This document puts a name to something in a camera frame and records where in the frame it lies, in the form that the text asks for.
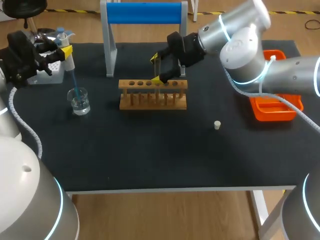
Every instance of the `blue foam bar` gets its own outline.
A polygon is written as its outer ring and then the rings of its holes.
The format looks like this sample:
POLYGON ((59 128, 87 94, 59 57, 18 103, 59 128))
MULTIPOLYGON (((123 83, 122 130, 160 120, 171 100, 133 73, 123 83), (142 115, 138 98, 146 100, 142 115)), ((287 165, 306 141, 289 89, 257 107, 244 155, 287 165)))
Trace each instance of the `blue foam bar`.
POLYGON ((109 24, 180 24, 181 2, 108 2, 109 24))

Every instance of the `black tabletop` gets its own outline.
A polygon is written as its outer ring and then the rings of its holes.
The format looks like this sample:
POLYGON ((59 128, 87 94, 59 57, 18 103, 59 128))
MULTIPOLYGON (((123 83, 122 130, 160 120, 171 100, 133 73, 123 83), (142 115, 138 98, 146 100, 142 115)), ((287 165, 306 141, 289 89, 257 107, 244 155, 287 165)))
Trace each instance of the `black tabletop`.
MULTIPOLYGON (((14 104, 38 133, 42 161, 66 191, 296 185, 319 161, 319 136, 302 119, 258 122, 249 100, 230 86, 219 56, 186 70, 187 110, 119 110, 119 79, 150 79, 150 57, 164 43, 120 43, 114 78, 106 78, 102 44, 74 44, 78 85, 91 111, 72 114, 62 84, 19 89, 14 104), (214 121, 221 128, 214 130, 214 121)), ((293 41, 264 41, 265 49, 299 56, 293 41)), ((320 121, 320 101, 303 97, 320 121)), ((22 139, 35 149, 32 137, 22 139)))

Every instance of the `orange tray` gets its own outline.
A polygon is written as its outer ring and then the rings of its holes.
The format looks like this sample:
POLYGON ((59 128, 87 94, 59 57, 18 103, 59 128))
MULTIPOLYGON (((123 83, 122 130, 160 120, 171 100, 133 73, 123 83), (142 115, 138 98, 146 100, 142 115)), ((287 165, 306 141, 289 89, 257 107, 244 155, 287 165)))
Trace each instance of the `orange tray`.
MULTIPOLYGON (((264 58, 270 60, 272 55, 275 55, 276 60, 286 59, 285 54, 280 50, 265 50, 263 51, 264 58)), ((288 100, 298 109, 303 111, 304 106, 301 102, 300 95, 277 94, 278 96, 288 100)), ((281 101, 271 97, 250 97, 250 103, 255 115, 255 118, 262 122, 277 122, 291 121, 297 113, 289 108, 281 101)))

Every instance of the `wooden test tube rack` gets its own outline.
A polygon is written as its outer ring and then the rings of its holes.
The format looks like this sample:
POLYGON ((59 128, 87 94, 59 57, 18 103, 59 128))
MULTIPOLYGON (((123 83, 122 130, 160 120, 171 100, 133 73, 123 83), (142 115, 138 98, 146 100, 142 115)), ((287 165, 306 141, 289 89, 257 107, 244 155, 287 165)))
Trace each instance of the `wooden test tube rack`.
POLYGON ((169 80, 166 84, 155 84, 151 80, 119 80, 119 89, 123 91, 120 110, 187 109, 187 80, 169 80), (128 90, 147 90, 147 93, 130 93, 128 90), (173 93, 167 93, 167 90, 173 90, 173 93))

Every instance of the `beaker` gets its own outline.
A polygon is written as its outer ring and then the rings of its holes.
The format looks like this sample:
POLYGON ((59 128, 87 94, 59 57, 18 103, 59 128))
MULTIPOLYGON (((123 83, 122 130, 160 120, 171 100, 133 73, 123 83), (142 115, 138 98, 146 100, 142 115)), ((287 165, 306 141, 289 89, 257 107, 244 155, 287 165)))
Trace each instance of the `beaker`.
POLYGON ((83 87, 72 88, 67 93, 67 99, 71 102, 73 112, 76 115, 86 115, 90 111, 88 92, 83 87))

